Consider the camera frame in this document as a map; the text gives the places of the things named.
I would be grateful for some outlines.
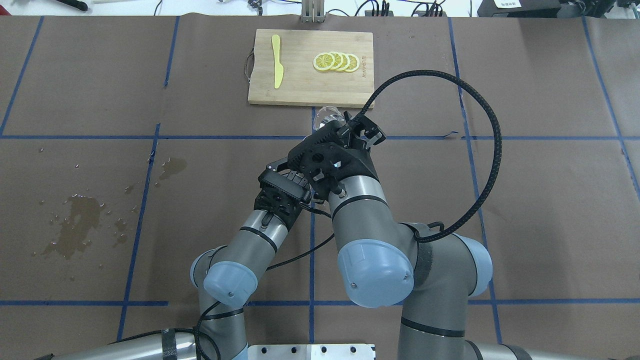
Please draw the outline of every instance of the white label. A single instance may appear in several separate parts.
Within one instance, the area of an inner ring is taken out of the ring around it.
[[[493,0],[498,9],[513,9],[519,8],[520,0]]]

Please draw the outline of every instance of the cutting board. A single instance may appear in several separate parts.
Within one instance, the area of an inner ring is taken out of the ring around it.
[[[280,63],[284,66],[279,89],[273,86],[274,34],[280,35]],[[316,70],[316,55],[329,51],[360,57],[360,68],[351,73]],[[374,91],[372,33],[258,29],[253,52],[250,104],[360,108]]]

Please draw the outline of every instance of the blue tape line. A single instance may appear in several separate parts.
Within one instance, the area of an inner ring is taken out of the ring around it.
[[[598,60],[596,59],[596,55],[593,52],[593,46],[591,45],[591,36],[589,35],[589,27],[587,26],[587,18],[585,18],[585,16],[582,16],[582,27],[584,28],[584,35],[587,39],[587,45],[589,46],[589,53],[591,54],[593,67],[596,70],[596,75],[598,76],[598,82],[600,82],[600,88],[602,88],[604,99],[607,102],[607,108],[609,109],[611,120],[613,121],[613,127],[616,129],[616,135],[618,135],[618,140],[620,141],[620,147],[622,148],[622,152],[624,153],[624,156],[625,156],[625,162],[627,163],[627,168],[629,170],[629,174],[631,175],[631,181],[633,182],[634,188],[636,189],[636,196],[638,200],[640,200],[640,187],[638,187],[636,172],[634,172],[634,167],[631,164],[631,161],[629,160],[629,155],[628,155],[629,153],[627,151],[627,146],[625,145],[625,141],[622,139],[622,133],[620,132],[618,119],[616,118],[616,113],[613,111],[613,106],[611,106],[609,93],[607,91],[607,87],[604,85],[604,80],[602,79],[602,74],[600,73],[600,67],[598,66]]]
[[[171,40],[171,50],[169,51],[169,61],[166,63],[166,75],[164,77],[164,87],[169,85],[169,74],[171,73],[171,62],[173,61],[173,50],[175,49],[175,38],[178,36],[178,23],[180,17],[175,17],[175,25],[173,26],[173,38]]]
[[[149,193],[149,182],[151,180],[151,170],[154,166],[154,160],[156,156],[156,147],[158,144],[158,137],[160,134],[160,124],[156,125],[156,133],[154,134],[154,143],[151,146],[151,155],[149,156],[149,164],[147,166],[147,178],[145,180],[145,189],[142,193],[142,203],[140,204],[140,214],[138,215],[138,227],[136,228],[136,239],[133,242],[133,250],[131,252],[131,263],[129,264],[129,275],[127,276],[127,286],[124,291],[124,300],[122,304],[122,312],[120,313],[120,326],[118,327],[117,340],[122,339],[122,332],[124,331],[124,323],[127,318],[127,306],[129,305],[129,295],[131,294],[131,283],[133,281],[133,270],[136,267],[136,256],[138,255],[138,245],[140,244],[140,233],[142,232],[142,219],[145,216],[145,209],[147,208],[147,195]]]
[[[18,75],[18,80],[15,82],[15,88],[13,88],[11,99],[9,100],[9,104],[7,104],[6,106],[6,112],[4,113],[2,125],[0,125],[0,135],[4,133],[4,127],[6,126],[7,120],[9,120],[9,114],[11,113],[13,102],[15,101],[15,97],[18,94],[18,89],[20,88],[20,84],[22,83],[22,77],[24,76],[24,71],[27,69],[27,64],[29,63],[29,59],[31,58],[31,53],[33,52],[33,48],[36,46],[36,40],[38,40],[38,34],[40,34],[40,29],[42,28],[43,21],[44,21],[44,16],[41,16],[40,21],[38,21],[38,26],[36,27],[36,32],[33,34],[33,39],[31,40],[31,46],[29,46],[29,51],[27,52],[27,56],[24,58],[24,63],[22,64],[20,75]]]
[[[471,140],[493,140],[493,136],[469,136]],[[618,140],[615,136],[503,136],[503,140]]]
[[[449,21],[449,37],[451,39],[451,52],[453,53],[453,64],[454,67],[456,69],[456,77],[459,79],[460,78],[460,66],[458,65],[458,55],[456,54],[456,41],[454,38],[454,33],[453,33],[453,22],[451,21],[451,18],[447,18],[447,20]],[[476,163],[474,161],[474,155],[473,155],[473,151],[471,148],[471,137],[470,137],[470,133],[469,133],[469,124],[468,124],[468,120],[467,120],[467,111],[465,109],[465,104],[462,101],[462,88],[460,86],[458,86],[458,100],[460,101],[460,111],[462,112],[462,119],[464,122],[464,126],[465,126],[465,140],[467,142],[467,152],[468,152],[468,157],[469,157],[469,165],[471,167],[471,180],[473,182],[474,185],[474,194],[476,195],[476,198],[479,197],[479,191],[478,191],[478,183],[477,183],[477,176],[476,176]],[[484,247],[486,247],[488,249],[487,246],[487,241],[486,241],[486,230],[484,228],[484,217],[483,217],[483,212],[482,209],[478,209],[478,216],[480,217],[480,227],[482,229],[482,241],[484,244]],[[491,280],[489,282],[489,294],[491,296],[491,301],[492,301],[492,310],[493,310],[493,325],[495,327],[495,337],[498,341],[498,343],[502,343],[502,331],[500,329],[500,318],[498,316],[498,306],[495,303],[495,288],[493,287],[493,280]]]
[[[0,300],[0,306],[122,306],[122,301]],[[132,301],[129,306],[169,306],[168,301]]]
[[[302,140],[301,135],[163,135],[163,140]]]
[[[19,140],[151,140],[151,135],[2,135],[2,139]]]
[[[495,302],[498,305],[640,304],[640,299],[514,299],[496,300]]]
[[[309,300],[263,300],[249,301],[247,306],[309,306]]]
[[[311,107],[311,133],[314,133],[314,120],[316,118],[316,107]],[[316,246],[316,216],[313,213],[310,213],[311,224],[310,224],[310,249],[313,249]],[[315,318],[315,309],[314,309],[314,298],[316,296],[316,254],[314,252],[309,256],[309,343],[313,344],[316,341],[315,329],[314,329],[314,318]]]

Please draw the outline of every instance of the metal base plate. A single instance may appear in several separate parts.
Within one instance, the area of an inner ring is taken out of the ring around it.
[[[252,345],[249,360],[375,360],[373,344]]]

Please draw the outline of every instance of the light blue joint cap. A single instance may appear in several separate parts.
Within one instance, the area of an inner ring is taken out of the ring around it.
[[[478,296],[486,290],[486,287],[493,277],[493,262],[491,261],[491,256],[481,243],[458,234],[454,235],[465,243],[476,263],[476,289],[469,297]]]
[[[249,360],[249,344],[247,344],[244,349],[231,360]]]
[[[384,241],[349,242],[338,253],[338,268],[349,299],[362,307],[391,306],[413,290],[409,259]]]
[[[235,261],[213,264],[204,278],[204,289],[224,305],[242,307],[258,287],[258,278],[248,267]]]

